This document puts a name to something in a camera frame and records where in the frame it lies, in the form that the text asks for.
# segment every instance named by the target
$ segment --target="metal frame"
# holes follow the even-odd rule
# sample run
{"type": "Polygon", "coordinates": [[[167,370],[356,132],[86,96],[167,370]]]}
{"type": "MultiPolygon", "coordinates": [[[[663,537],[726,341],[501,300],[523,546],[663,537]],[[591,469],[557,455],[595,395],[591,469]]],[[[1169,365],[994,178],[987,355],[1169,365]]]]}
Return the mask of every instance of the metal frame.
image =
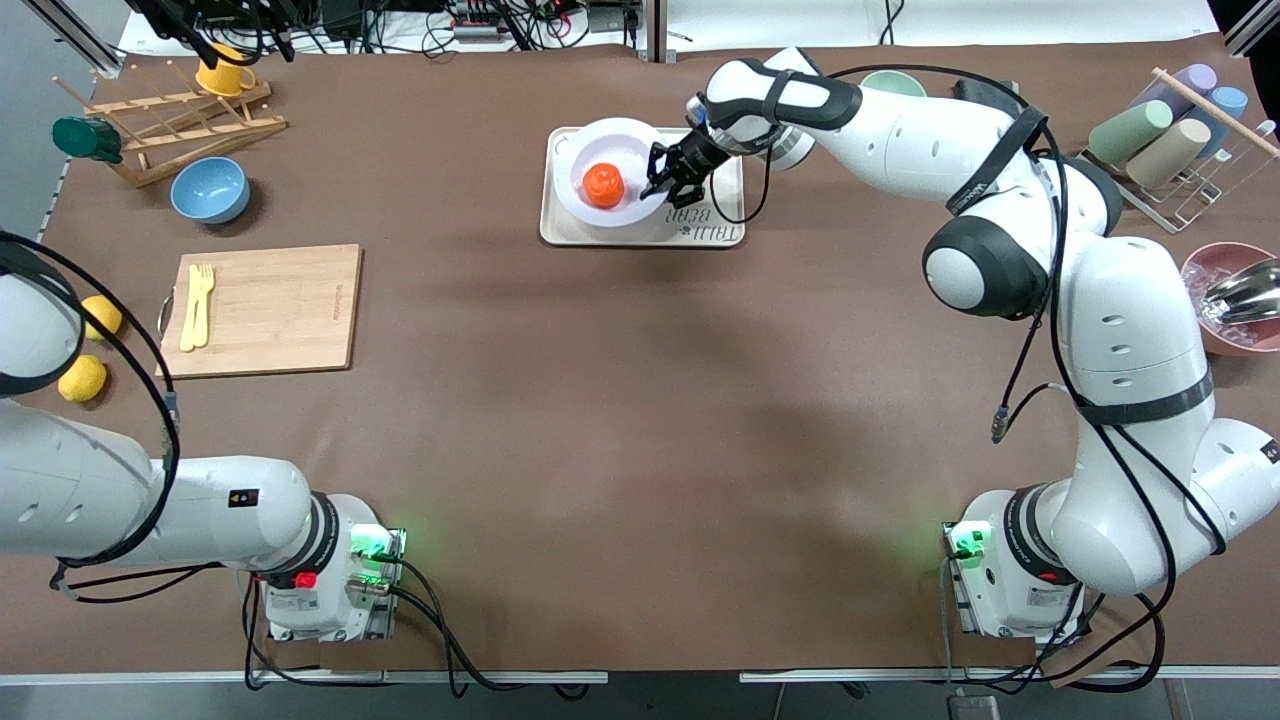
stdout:
{"type": "MultiPolygon", "coordinates": [[[[412,673],[398,670],[375,670],[370,673],[347,670],[296,670],[289,673],[293,678],[306,680],[332,680],[343,683],[401,683],[439,684],[448,683],[447,673],[412,673]]],[[[608,673],[571,671],[571,673],[485,673],[485,676],[497,683],[525,683],[531,685],[603,685],[608,684],[608,673]]],[[[284,683],[284,678],[273,675],[270,671],[260,670],[255,678],[261,683],[284,683]]],[[[173,683],[242,683],[244,673],[236,670],[207,671],[207,673],[68,673],[68,674],[42,674],[42,675],[0,675],[0,687],[35,687],[35,685],[123,685],[134,683],[173,684],[173,683]]]]}
{"type": "Polygon", "coordinates": [[[644,50],[636,55],[646,63],[675,63],[676,51],[667,45],[667,1],[643,0],[644,50]]]}
{"type": "Polygon", "coordinates": [[[120,74],[124,64],[115,50],[88,27],[74,10],[61,0],[22,0],[32,13],[45,20],[59,37],[79,53],[90,65],[106,77],[120,74]]]}
{"type": "MultiPolygon", "coordinates": [[[[1009,673],[1007,667],[956,667],[952,680],[989,680],[1009,673]]],[[[1132,680],[1143,669],[1102,670],[1089,675],[1093,680],[1132,680]]],[[[947,675],[943,667],[887,667],[850,670],[783,670],[780,673],[739,673],[740,683],[855,683],[855,682],[937,682],[947,675]]],[[[1156,673],[1165,680],[1280,680],[1280,666],[1272,665],[1165,665],[1156,673]]]]}
{"type": "Polygon", "coordinates": [[[1280,24],[1280,0],[1258,0],[1231,29],[1226,31],[1226,49],[1243,56],[1268,32],[1280,24]]]}

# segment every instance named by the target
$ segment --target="fork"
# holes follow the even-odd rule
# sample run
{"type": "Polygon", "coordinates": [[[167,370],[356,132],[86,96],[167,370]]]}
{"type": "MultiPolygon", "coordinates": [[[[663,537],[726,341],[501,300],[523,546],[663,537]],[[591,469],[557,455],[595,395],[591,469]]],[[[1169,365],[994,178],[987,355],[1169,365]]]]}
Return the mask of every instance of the fork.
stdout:
{"type": "Polygon", "coordinates": [[[206,264],[196,268],[196,328],[192,342],[196,347],[209,345],[209,293],[214,291],[214,266],[206,264]]]}

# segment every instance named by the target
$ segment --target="cutting board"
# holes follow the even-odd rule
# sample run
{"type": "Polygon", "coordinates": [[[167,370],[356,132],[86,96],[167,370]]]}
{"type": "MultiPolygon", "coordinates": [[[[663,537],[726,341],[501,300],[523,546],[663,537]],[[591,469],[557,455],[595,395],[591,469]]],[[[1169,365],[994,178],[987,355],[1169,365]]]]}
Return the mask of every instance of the cutting board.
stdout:
{"type": "Polygon", "coordinates": [[[160,354],[175,378],[337,370],[351,365],[358,245],[183,255],[160,354]],[[214,266],[209,345],[178,350],[188,265],[214,266]]]}

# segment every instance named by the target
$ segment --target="lemon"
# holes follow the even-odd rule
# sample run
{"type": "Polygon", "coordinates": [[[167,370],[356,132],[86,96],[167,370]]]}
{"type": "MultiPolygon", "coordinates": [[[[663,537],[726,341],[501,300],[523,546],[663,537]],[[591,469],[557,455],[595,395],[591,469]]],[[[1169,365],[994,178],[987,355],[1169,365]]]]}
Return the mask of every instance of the lemon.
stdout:
{"type": "Polygon", "coordinates": [[[106,365],[92,355],[81,355],[58,379],[58,392],[70,402],[88,402],[105,384],[106,365]]]}
{"type": "MultiPolygon", "coordinates": [[[[102,323],[102,327],[111,331],[111,334],[115,334],[115,331],[120,329],[120,309],[111,305],[111,301],[106,297],[102,297],[101,295],[86,297],[81,305],[90,315],[97,318],[97,322],[102,323]]],[[[104,340],[102,333],[93,329],[93,325],[90,325],[88,323],[84,323],[84,336],[90,340],[104,340]]]]}

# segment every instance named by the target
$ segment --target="yellow knife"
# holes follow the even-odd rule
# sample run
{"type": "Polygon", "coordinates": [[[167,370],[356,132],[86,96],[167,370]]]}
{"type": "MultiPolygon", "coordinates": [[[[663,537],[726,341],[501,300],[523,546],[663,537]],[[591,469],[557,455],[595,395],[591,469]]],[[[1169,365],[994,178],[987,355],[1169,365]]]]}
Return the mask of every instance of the yellow knife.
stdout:
{"type": "Polygon", "coordinates": [[[187,320],[182,324],[182,338],[178,341],[178,350],[183,352],[196,348],[196,305],[202,295],[200,270],[195,265],[188,265],[187,270],[187,320]]]}

